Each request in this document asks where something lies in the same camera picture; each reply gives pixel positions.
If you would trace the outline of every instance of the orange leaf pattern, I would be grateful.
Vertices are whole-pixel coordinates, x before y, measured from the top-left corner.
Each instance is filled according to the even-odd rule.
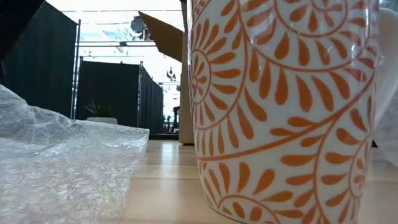
[[[376,0],[190,1],[207,203],[246,223],[355,220],[374,122]]]

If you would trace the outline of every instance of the cardboard box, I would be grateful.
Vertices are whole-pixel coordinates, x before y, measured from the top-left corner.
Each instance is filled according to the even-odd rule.
[[[187,29],[187,5],[182,4],[185,30]],[[147,25],[159,52],[182,63],[180,99],[180,143],[193,144],[192,121],[189,105],[187,34],[170,24],[139,12]]]

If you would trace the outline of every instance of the white planter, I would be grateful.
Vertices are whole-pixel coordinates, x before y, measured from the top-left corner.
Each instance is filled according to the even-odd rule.
[[[89,117],[89,118],[87,118],[87,121],[108,123],[108,124],[118,124],[118,120],[116,118]]]

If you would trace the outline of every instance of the wooden table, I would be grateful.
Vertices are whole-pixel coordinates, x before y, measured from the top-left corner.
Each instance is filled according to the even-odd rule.
[[[398,223],[398,169],[376,149],[358,224]],[[141,168],[134,173],[124,224],[238,223],[205,202],[193,146],[149,141]]]

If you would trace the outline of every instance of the black curtain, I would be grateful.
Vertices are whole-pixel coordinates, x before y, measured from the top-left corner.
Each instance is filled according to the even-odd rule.
[[[43,3],[3,61],[4,86],[28,104],[70,116],[76,23]]]
[[[140,128],[150,129],[151,134],[162,132],[163,117],[163,89],[141,67],[141,117]]]
[[[137,127],[139,65],[82,61],[77,119],[93,116],[85,106],[113,106],[118,124]]]

